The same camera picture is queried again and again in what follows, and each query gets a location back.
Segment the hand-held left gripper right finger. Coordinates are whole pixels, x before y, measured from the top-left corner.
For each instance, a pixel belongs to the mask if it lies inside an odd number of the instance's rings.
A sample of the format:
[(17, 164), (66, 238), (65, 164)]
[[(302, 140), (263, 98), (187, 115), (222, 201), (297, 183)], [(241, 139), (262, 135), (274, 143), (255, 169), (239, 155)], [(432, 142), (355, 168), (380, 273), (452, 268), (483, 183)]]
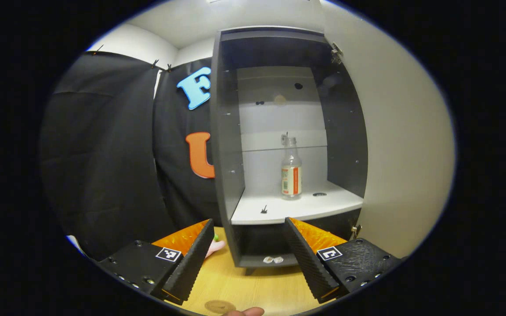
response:
[(402, 260), (363, 238), (350, 241), (287, 217), (284, 236), (319, 303), (366, 288)]

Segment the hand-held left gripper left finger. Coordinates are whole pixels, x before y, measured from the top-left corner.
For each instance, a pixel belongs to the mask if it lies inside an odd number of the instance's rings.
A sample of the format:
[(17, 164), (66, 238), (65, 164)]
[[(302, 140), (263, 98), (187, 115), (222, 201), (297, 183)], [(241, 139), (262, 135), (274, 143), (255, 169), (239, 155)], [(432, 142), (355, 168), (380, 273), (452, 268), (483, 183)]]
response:
[(135, 240), (98, 265), (137, 291), (181, 305), (190, 296), (214, 236), (213, 220), (203, 220), (153, 243)]

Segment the round brown coaster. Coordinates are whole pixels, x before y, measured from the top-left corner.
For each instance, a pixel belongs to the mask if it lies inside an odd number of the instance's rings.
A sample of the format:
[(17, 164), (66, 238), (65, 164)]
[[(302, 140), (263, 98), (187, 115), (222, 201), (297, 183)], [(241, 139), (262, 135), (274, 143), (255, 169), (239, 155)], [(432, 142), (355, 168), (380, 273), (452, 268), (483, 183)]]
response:
[(237, 310), (233, 303), (225, 300), (210, 300), (205, 302), (204, 307), (209, 310), (209, 312), (217, 314), (225, 314)]

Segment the clear glass bottle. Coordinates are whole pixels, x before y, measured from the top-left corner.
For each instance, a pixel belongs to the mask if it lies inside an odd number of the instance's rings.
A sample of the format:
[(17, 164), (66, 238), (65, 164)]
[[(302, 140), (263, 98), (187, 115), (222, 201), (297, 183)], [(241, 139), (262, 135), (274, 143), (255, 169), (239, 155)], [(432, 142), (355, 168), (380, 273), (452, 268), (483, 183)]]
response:
[(284, 155), (281, 160), (281, 195), (287, 200), (297, 200), (303, 192), (303, 171), (295, 137), (287, 133), (282, 137)]

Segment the dark grey cabinet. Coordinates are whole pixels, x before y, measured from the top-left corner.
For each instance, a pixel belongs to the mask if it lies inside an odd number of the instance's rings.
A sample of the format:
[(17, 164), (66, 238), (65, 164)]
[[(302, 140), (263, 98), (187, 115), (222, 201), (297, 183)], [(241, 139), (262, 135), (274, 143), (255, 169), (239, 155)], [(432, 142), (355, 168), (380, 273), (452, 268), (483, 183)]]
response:
[[(211, 154), (231, 258), (247, 272), (295, 266), (285, 218), (349, 240), (368, 171), (360, 100), (331, 40), (307, 29), (253, 26), (217, 32), (211, 74)], [(282, 137), (295, 137), (302, 194), (281, 195)]]

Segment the beige cabinet door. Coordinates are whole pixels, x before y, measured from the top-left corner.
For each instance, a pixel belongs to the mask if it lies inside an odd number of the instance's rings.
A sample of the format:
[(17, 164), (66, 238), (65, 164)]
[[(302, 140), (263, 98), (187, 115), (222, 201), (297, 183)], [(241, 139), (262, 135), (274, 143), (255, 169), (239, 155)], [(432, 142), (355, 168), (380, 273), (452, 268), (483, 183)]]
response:
[(343, 51), (365, 120), (360, 236), (402, 258), (424, 241), (450, 195), (456, 141), (448, 106), (397, 40), (338, 2), (321, 5), (325, 35)]

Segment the pink plush toy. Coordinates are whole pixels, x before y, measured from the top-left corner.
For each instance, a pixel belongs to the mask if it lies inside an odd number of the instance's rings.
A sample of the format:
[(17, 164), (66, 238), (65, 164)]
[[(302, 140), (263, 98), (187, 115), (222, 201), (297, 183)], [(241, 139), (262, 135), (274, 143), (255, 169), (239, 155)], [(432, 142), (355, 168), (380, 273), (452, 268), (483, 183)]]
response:
[(221, 240), (217, 234), (214, 235), (212, 242), (207, 250), (207, 254), (205, 258), (208, 258), (213, 253), (223, 249), (226, 246), (226, 242), (224, 240)]

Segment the black backdrop cloth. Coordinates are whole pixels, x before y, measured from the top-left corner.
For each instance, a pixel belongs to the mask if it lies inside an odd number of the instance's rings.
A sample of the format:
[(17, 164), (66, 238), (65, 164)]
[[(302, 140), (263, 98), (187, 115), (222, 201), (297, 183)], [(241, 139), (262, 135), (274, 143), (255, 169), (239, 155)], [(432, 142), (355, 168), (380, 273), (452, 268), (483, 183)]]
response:
[(211, 58), (169, 72), (115, 53), (82, 54), (50, 96), (40, 131), (40, 170), (66, 236), (97, 261), (128, 243), (155, 242), (212, 219), (222, 226), (213, 179), (191, 153), (213, 163), (210, 105), (195, 109), (181, 80)]

